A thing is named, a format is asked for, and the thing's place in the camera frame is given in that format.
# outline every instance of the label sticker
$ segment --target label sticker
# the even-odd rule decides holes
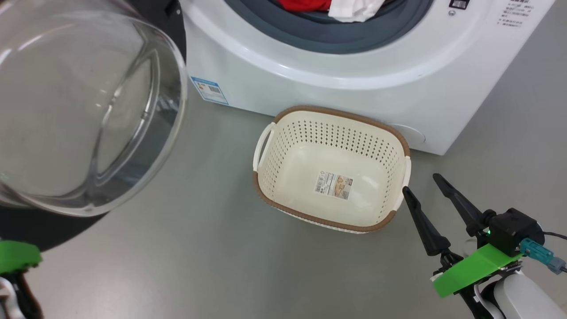
[[[510,28],[521,28],[533,10],[534,6],[531,4],[531,0],[509,0],[500,12],[496,24]]]
[[[222,94],[221,87],[218,86],[218,83],[196,77],[191,77],[191,79],[199,93],[201,93],[203,100],[229,105],[229,102],[226,100],[225,95]]]
[[[315,185],[315,192],[341,199],[349,199],[353,179],[344,175],[320,171]]]

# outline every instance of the green bracket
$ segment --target green bracket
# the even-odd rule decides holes
[[[510,257],[487,244],[445,271],[433,281],[433,286],[439,296],[444,298],[517,261],[521,256]]]
[[[0,241],[0,275],[28,270],[41,261],[39,248],[34,245],[18,241]]]

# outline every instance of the white washing machine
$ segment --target white washing machine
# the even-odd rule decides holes
[[[357,113],[443,155],[554,0],[393,0],[364,23],[276,0],[181,0],[202,97],[268,115]]]

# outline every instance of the gray floor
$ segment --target gray floor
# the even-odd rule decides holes
[[[413,152],[410,186],[456,252],[468,237],[431,179],[480,209],[515,207],[567,233],[567,2],[557,1],[444,157]],[[468,318],[440,299],[409,213],[356,236],[265,205],[251,182],[267,116],[205,103],[171,158],[133,200],[44,254],[28,275],[46,318]],[[567,257],[567,242],[549,248]],[[567,276],[525,261],[567,310]]]

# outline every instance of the white basket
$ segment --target white basket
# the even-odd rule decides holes
[[[280,113],[263,131],[253,169],[260,197],[280,211],[327,228],[366,233],[392,220],[409,182],[411,160],[403,136],[387,125],[300,106]]]

